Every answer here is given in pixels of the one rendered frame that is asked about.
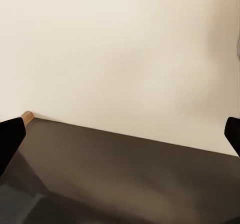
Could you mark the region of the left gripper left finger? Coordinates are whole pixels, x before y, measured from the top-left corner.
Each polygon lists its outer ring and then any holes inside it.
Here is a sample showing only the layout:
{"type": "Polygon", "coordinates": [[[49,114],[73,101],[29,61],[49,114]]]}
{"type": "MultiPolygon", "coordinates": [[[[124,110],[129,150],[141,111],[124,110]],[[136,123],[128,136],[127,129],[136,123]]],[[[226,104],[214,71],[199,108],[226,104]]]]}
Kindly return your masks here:
{"type": "Polygon", "coordinates": [[[0,122],[0,177],[26,137],[21,116],[0,122]]]}

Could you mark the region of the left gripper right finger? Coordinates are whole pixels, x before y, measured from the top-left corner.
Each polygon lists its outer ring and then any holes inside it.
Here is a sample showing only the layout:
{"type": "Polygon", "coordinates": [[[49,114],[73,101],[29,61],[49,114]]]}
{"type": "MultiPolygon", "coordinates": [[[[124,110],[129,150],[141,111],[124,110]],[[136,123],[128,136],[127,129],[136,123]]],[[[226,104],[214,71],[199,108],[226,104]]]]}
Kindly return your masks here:
{"type": "Polygon", "coordinates": [[[224,135],[240,158],[240,119],[228,117],[224,135]]]}

